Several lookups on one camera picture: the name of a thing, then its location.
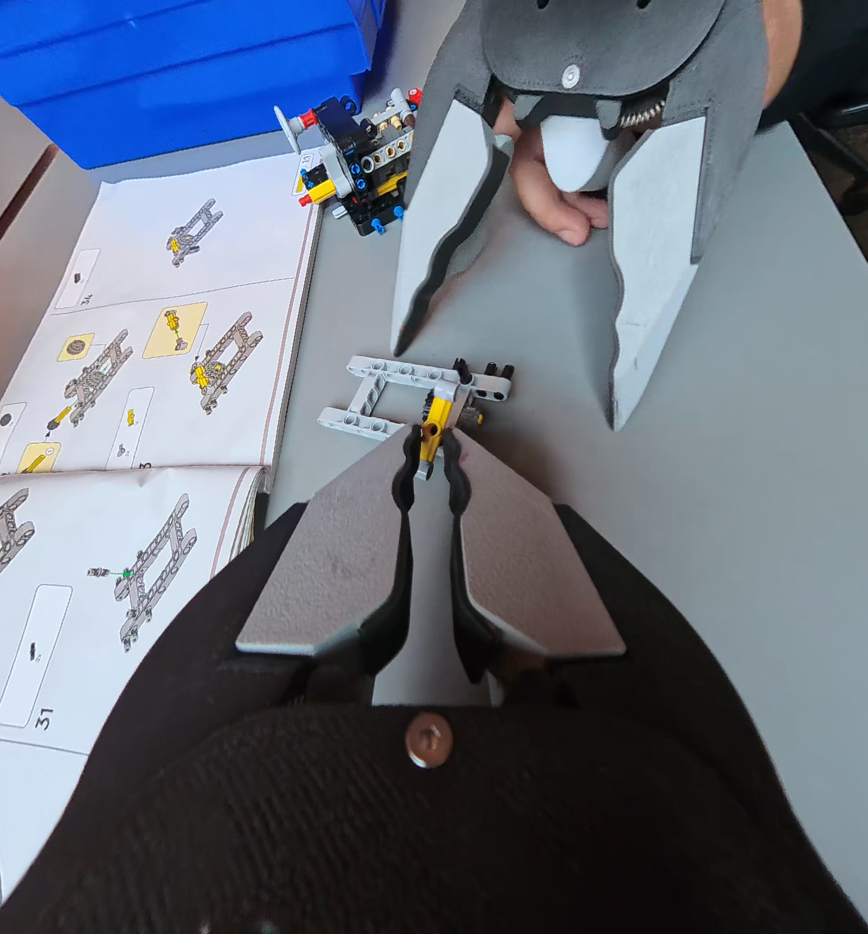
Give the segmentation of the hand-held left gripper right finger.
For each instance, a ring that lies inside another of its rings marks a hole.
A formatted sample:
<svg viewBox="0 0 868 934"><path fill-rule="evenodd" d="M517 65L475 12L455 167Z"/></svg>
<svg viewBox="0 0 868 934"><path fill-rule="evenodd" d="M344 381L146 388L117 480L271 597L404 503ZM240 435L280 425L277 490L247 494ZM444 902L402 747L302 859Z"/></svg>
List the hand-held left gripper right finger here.
<svg viewBox="0 0 868 934"><path fill-rule="evenodd" d="M617 658L625 642L552 500L458 429L443 436L453 636L468 680Z"/></svg>

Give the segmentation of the person's right hand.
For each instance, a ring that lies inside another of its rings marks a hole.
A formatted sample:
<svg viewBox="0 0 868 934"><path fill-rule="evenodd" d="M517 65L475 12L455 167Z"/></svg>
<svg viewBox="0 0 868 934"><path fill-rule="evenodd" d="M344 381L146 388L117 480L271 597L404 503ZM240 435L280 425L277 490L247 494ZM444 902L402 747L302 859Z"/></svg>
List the person's right hand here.
<svg viewBox="0 0 868 934"><path fill-rule="evenodd" d="M554 184L545 164L540 128L521 129L509 99L501 105L494 131L513 140L510 178L522 207L542 229L568 245L580 247L593 229L609 226L609 208L603 198L564 193Z"/></svg>

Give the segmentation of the yellow lego axle connector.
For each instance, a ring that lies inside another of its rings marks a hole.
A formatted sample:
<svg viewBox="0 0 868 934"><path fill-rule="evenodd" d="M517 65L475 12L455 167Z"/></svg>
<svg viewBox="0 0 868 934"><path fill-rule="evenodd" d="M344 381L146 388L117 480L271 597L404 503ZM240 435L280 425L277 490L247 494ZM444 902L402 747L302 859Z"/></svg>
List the yellow lego axle connector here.
<svg viewBox="0 0 868 934"><path fill-rule="evenodd" d="M447 427L454 405L455 391L434 388L428 391L425 400L424 423L420 448L420 463L430 473L440 449L441 435Z"/></svg>

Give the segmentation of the lego instruction booklet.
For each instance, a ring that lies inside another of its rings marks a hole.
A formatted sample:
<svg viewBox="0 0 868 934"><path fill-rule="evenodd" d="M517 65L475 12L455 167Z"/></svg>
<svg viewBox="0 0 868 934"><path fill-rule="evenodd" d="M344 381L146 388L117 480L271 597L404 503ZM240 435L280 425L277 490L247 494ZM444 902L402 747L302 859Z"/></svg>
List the lego instruction booklet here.
<svg viewBox="0 0 868 934"><path fill-rule="evenodd" d="M252 537L320 210L291 155L101 185L0 398L0 907Z"/></svg>

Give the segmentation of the black office chair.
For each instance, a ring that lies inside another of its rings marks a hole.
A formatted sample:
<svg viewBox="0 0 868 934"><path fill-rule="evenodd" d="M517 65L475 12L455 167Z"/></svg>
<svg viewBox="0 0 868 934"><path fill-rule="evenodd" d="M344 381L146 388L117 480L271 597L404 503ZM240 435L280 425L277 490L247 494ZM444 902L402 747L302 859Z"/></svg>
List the black office chair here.
<svg viewBox="0 0 868 934"><path fill-rule="evenodd" d="M815 113L800 113L790 127L810 154L843 170L851 184L836 201L842 216L859 216L868 210L868 161L841 141L835 130L868 125L868 95Z"/></svg>

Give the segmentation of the lego car chassis assembly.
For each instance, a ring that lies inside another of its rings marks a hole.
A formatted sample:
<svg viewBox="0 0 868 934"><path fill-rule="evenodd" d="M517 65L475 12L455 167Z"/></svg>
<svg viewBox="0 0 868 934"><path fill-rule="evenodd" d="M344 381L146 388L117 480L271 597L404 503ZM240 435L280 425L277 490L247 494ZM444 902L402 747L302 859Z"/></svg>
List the lego car chassis assembly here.
<svg viewBox="0 0 868 934"><path fill-rule="evenodd" d="M335 200L334 217L347 216L359 235L384 234L404 216L404 195L421 88L393 88L384 110L356 115L348 98L328 98L287 118L274 113L300 156L294 195L300 205Z"/></svg>

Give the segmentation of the blue plastic bin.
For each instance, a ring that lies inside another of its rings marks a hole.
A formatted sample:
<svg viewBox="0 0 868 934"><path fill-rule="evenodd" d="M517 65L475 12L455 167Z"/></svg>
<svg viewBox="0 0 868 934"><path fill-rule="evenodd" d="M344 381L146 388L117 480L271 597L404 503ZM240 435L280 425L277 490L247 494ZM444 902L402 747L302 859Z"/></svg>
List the blue plastic bin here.
<svg viewBox="0 0 868 934"><path fill-rule="evenodd" d="M357 108L384 1L0 1L0 96L84 169Z"/></svg>

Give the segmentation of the person's right forearm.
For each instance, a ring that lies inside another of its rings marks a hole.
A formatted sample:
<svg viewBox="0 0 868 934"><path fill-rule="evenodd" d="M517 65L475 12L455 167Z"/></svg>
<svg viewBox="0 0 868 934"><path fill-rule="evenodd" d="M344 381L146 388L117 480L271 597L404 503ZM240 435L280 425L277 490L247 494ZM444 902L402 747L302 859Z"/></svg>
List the person's right forearm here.
<svg viewBox="0 0 868 934"><path fill-rule="evenodd" d="M868 95L868 1L762 9L769 64L760 127Z"/></svg>

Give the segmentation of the grey lego frame assembly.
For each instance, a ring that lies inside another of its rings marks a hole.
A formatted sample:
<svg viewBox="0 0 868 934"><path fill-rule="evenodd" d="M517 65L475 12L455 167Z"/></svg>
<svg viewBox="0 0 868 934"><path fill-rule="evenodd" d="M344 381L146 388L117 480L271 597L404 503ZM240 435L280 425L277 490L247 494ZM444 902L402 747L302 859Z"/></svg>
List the grey lego frame assembly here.
<svg viewBox="0 0 868 934"><path fill-rule="evenodd" d="M470 433L482 425L483 413L480 403L502 403L509 398L515 371L511 364L498 367L493 361L487 364L483 373L475 373L469 369L463 358L457 358L450 368L444 368L367 356L353 356L347 369L361 380L359 390L348 408L343 410L325 407L318 416L318 423L329 429L373 441L384 441L394 436L403 426L401 422L374 412L383 391L389 385L423 390L426 393L425 399L428 391L434 388L454 390L454 405L445 430L458 428ZM421 426L424 423L424 409L425 402ZM436 458L442 453L444 431ZM423 480L430 479L435 470L435 463L430 473L424 465L419 465L416 476Z"/></svg>

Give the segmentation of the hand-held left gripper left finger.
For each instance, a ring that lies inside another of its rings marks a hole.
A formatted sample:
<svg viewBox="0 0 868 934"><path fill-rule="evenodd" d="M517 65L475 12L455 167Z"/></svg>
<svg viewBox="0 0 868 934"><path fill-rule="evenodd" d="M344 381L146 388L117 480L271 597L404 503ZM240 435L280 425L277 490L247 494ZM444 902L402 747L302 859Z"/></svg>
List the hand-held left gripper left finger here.
<svg viewBox="0 0 868 934"><path fill-rule="evenodd" d="M407 638L422 428L405 426L317 490L236 648L330 663L369 678Z"/></svg>

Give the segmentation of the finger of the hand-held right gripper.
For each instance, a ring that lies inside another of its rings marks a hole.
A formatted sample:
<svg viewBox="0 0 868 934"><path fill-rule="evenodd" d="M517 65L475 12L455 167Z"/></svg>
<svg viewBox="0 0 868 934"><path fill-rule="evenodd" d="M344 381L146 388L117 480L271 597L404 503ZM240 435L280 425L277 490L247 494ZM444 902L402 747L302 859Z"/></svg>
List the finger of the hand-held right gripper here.
<svg viewBox="0 0 868 934"><path fill-rule="evenodd" d="M620 282L610 408L615 431L638 407L698 264L691 260L706 117L647 132L609 188Z"/></svg>
<svg viewBox="0 0 868 934"><path fill-rule="evenodd" d="M508 171L513 141L453 100L405 210L395 267L391 351L421 330L451 259L474 232Z"/></svg>

